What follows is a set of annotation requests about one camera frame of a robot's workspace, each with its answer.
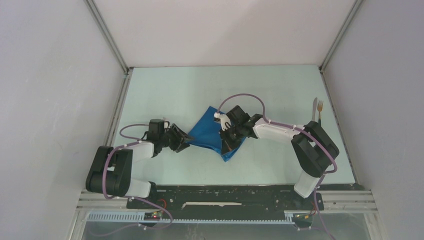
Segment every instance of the white tabletop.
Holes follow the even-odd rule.
[[[118,129],[165,117],[188,133],[209,106],[217,108],[225,98],[238,93],[260,97],[269,119],[299,125],[311,120],[314,98],[323,100],[322,127],[340,150],[338,171],[327,175],[323,183],[355,182],[315,65],[135,68]],[[261,104],[247,96],[233,98],[221,110],[227,112],[235,105],[251,116],[262,113]],[[132,127],[124,133],[141,137],[146,130]],[[129,142],[117,135],[114,145]],[[134,159],[132,177],[159,185],[294,184],[301,170],[291,144],[248,138],[228,162],[206,148],[190,146],[179,153],[165,148],[154,158]]]

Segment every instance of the wall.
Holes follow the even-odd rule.
[[[131,67],[315,64],[354,0],[97,0]]]
[[[65,238],[122,77],[84,1],[0,1],[0,239]]]
[[[424,1],[368,0],[325,76],[389,239],[423,239]]]

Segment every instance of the folded cloth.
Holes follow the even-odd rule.
[[[188,143],[201,148],[212,149],[222,157],[224,162],[227,162],[237,152],[241,144],[236,149],[227,152],[224,155],[221,154],[221,124],[214,121],[214,113],[216,112],[217,109],[211,106],[206,110],[193,129],[188,133],[190,137],[194,138],[194,140],[189,141]]]

